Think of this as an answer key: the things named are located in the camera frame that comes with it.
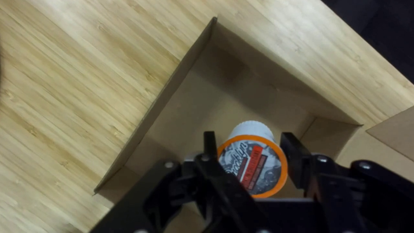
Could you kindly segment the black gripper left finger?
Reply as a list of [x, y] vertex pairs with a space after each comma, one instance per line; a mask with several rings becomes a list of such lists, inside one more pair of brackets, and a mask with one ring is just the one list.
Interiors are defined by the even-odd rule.
[[197, 205], [206, 220], [203, 233], [255, 233], [257, 205], [219, 164], [213, 131], [203, 134], [203, 153], [195, 157], [195, 169], [201, 176]]

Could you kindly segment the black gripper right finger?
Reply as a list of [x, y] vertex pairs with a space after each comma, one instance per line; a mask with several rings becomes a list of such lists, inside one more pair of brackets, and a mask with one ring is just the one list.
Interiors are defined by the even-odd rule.
[[281, 136], [289, 175], [313, 201], [317, 233], [367, 233], [360, 214], [365, 186], [323, 154], [312, 154], [291, 132]]

